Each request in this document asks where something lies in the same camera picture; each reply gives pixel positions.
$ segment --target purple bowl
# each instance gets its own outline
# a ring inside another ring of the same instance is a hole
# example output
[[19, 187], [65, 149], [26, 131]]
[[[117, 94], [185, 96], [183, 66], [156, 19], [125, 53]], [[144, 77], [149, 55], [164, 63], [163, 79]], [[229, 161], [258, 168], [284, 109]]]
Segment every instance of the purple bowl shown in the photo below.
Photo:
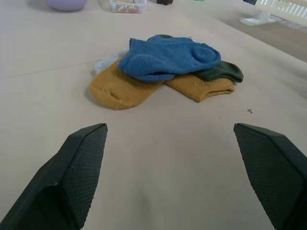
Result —
[[58, 11], [77, 11], [82, 9], [87, 0], [46, 0], [48, 6]]

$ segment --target beige table surface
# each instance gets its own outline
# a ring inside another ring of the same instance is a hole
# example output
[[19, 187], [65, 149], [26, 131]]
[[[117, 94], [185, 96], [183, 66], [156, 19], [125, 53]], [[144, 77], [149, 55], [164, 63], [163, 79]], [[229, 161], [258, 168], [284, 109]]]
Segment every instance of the beige table surface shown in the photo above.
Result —
[[[272, 230], [233, 126], [267, 127], [307, 153], [307, 64], [218, 20], [254, 10], [241, 0], [150, 1], [137, 15], [102, 6], [60, 13], [40, 0], [0, 0], [0, 219], [70, 133], [107, 123], [85, 230]], [[241, 67], [243, 83], [202, 103], [162, 86], [132, 109], [95, 104], [96, 61], [155, 34], [213, 46]]]

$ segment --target pile of socks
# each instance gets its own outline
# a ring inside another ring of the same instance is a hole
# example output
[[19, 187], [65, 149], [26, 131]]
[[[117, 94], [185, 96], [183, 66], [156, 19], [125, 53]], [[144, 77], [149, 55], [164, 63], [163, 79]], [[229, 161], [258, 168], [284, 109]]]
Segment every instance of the pile of socks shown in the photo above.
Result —
[[221, 61], [212, 47], [191, 38], [156, 35], [147, 41], [130, 39], [129, 49], [95, 65], [90, 84], [93, 98], [113, 109], [144, 102], [162, 84], [201, 102], [232, 93], [242, 82], [239, 67]]

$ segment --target dark green sock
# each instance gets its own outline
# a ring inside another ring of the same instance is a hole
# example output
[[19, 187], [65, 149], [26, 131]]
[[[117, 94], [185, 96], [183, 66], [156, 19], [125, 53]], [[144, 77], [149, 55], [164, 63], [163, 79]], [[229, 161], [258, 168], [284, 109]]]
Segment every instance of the dark green sock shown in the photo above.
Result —
[[[170, 38], [172, 36], [160, 34], [161, 37]], [[214, 81], [219, 78], [227, 78], [231, 81], [242, 82], [243, 81], [243, 73], [238, 66], [235, 64], [221, 61], [212, 69], [201, 70], [192, 73], [196, 77], [203, 79], [205, 81]]]

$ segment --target blue sock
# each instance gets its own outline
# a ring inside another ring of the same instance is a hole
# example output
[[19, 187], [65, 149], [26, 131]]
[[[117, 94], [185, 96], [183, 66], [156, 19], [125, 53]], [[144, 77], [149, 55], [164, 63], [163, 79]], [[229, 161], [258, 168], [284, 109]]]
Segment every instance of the blue sock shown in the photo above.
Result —
[[145, 42], [130, 39], [130, 51], [119, 68], [141, 81], [166, 81], [177, 74], [211, 69], [221, 61], [212, 47], [186, 37], [154, 36]]

